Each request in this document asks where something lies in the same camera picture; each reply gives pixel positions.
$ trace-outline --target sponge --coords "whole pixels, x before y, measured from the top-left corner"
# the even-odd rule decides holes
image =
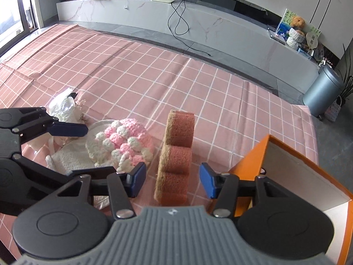
[[[193,113],[171,110],[165,128],[165,144],[191,148],[194,127],[195,116]]]
[[[163,206],[179,206],[187,201],[191,148],[165,144],[161,151],[154,199]]]
[[[163,206],[184,205],[192,161],[195,116],[172,110],[167,119],[154,199]]]

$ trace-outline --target white logo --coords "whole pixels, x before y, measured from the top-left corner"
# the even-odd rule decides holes
[[[178,210],[172,208],[172,209],[169,209],[169,210],[167,211],[167,213],[169,213],[170,215],[175,215],[175,214],[178,213]]]

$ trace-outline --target pink checkered tablecloth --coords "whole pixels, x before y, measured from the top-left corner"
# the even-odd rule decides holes
[[[88,123],[135,118],[153,136],[156,155],[133,200],[137,212],[157,205],[153,192],[158,154],[170,110],[195,113],[188,204],[208,205],[198,166],[228,171],[272,134],[318,163],[307,107],[290,105],[263,88],[187,56],[83,27],[55,25],[0,64],[1,107],[46,106],[71,87]],[[46,166],[48,148],[24,156]],[[0,215],[0,239],[18,257],[13,217]]]

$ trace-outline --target power cord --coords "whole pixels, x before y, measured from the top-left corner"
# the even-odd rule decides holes
[[[184,3],[184,10],[181,12],[181,15],[179,15],[179,13],[178,13],[177,10],[178,10],[178,8],[180,7],[181,3]],[[187,44],[185,44],[182,40],[178,39],[178,38],[175,36],[175,35],[177,35],[177,36],[185,35],[185,34],[189,31],[189,25],[188,25],[187,21],[185,21],[185,19],[182,17],[182,15],[184,14],[185,9],[186,9],[185,0],[181,0],[181,2],[179,3],[179,5],[178,5],[176,8],[173,6],[173,2],[171,3],[171,5],[172,5],[172,7],[173,7],[173,9],[174,9],[174,12],[173,12],[172,15],[169,17],[167,25],[168,25],[169,31],[172,33],[173,37],[176,38],[178,41],[182,42],[182,43],[183,43],[185,46],[187,46],[189,49],[192,49],[192,50],[195,50],[195,51],[198,51],[198,52],[205,53],[205,54],[207,54],[207,55],[209,55],[209,56],[211,57],[211,55],[210,55],[209,53],[207,53],[207,52],[205,52],[205,51],[202,51],[202,50],[195,49],[195,48],[193,48],[193,47],[190,47],[190,46],[188,46]],[[174,33],[173,33],[171,27],[169,26],[169,21],[170,21],[170,19],[172,18],[172,16],[173,16],[175,13],[179,16],[179,21],[178,21],[178,23],[177,23],[176,26],[175,26],[175,29],[174,29],[175,35],[174,35]],[[179,23],[180,23],[181,20],[184,21],[184,23],[187,25],[188,29],[186,30],[185,33],[177,34],[177,33],[176,33],[176,30],[177,30],[177,27],[179,26]]]

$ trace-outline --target sliding glass door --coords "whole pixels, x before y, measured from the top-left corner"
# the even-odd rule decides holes
[[[0,0],[0,56],[37,26],[31,0]]]

